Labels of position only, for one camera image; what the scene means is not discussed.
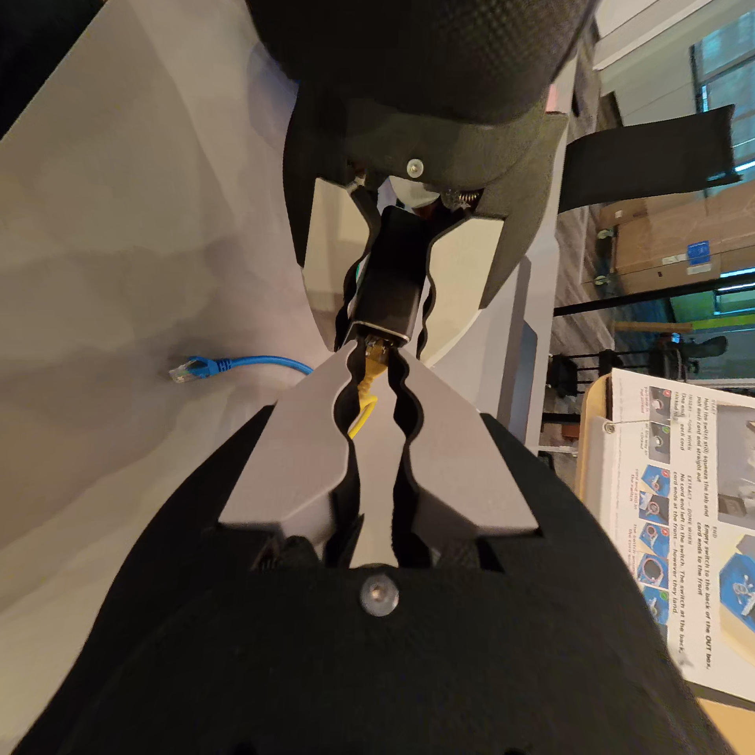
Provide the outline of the cardboard box with blue label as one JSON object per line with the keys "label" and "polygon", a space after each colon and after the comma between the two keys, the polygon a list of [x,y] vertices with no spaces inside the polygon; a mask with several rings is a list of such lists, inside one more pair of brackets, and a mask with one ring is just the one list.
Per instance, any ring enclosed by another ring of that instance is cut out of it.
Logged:
{"label": "cardboard box with blue label", "polygon": [[612,266],[619,274],[681,262],[694,244],[708,243],[710,256],[752,247],[753,182],[708,197],[685,193],[609,204],[599,212],[597,229],[615,233]]}

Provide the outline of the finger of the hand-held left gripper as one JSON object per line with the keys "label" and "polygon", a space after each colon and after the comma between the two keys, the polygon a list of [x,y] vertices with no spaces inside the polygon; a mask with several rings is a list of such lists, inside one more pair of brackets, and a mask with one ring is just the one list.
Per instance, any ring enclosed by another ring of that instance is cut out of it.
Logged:
{"label": "finger of the hand-held left gripper", "polygon": [[503,220],[472,217],[433,241],[420,311],[416,356],[421,362],[439,361],[479,317],[504,226]]}
{"label": "finger of the hand-held left gripper", "polygon": [[309,217],[303,281],[309,308],[326,348],[337,349],[337,315],[347,307],[345,289],[355,282],[379,225],[365,177],[344,186],[317,178]]}

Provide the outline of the black ethernet splitter box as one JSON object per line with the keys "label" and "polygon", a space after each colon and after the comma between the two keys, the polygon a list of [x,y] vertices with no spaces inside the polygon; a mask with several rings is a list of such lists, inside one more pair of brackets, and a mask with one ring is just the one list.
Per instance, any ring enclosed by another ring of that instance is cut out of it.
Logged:
{"label": "black ethernet splitter box", "polygon": [[427,221],[396,206],[381,216],[348,318],[346,341],[376,335],[405,345],[414,334],[432,240]]}

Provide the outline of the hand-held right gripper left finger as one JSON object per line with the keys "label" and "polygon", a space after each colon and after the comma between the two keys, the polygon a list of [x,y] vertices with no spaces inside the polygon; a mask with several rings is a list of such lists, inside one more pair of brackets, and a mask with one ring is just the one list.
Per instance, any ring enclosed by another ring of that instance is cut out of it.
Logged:
{"label": "hand-held right gripper left finger", "polygon": [[222,525],[306,538],[350,563],[362,526],[349,431],[361,415],[363,340],[348,341],[275,404],[221,512]]}

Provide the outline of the black office chair backrest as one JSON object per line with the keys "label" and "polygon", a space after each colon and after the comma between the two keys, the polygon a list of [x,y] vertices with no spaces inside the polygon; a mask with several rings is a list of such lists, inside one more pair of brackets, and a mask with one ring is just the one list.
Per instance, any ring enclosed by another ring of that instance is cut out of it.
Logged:
{"label": "black office chair backrest", "polygon": [[583,136],[565,150],[559,213],[738,183],[735,105]]}

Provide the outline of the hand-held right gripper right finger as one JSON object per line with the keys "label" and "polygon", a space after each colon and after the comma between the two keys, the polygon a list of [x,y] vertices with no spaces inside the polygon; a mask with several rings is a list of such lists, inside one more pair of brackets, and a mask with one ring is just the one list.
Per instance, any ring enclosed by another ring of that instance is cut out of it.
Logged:
{"label": "hand-held right gripper right finger", "polygon": [[531,536],[538,522],[470,402],[407,350],[392,348],[388,381],[404,443],[393,486],[391,546],[399,567],[431,568],[460,546]]}

